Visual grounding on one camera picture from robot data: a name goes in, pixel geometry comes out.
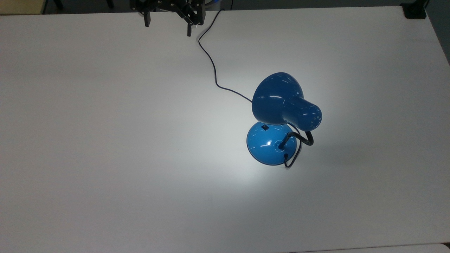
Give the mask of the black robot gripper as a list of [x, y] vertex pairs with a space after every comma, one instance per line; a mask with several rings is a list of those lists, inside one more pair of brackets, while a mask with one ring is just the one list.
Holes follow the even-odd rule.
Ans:
[[130, 8], [143, 16], [145, 27], [150, 26], [150, 13], [155, 9], [177, 13], [187, 22], [187, 37], [193, 25], [204, 24], [206, 15], [204, 0], [131, 0]]

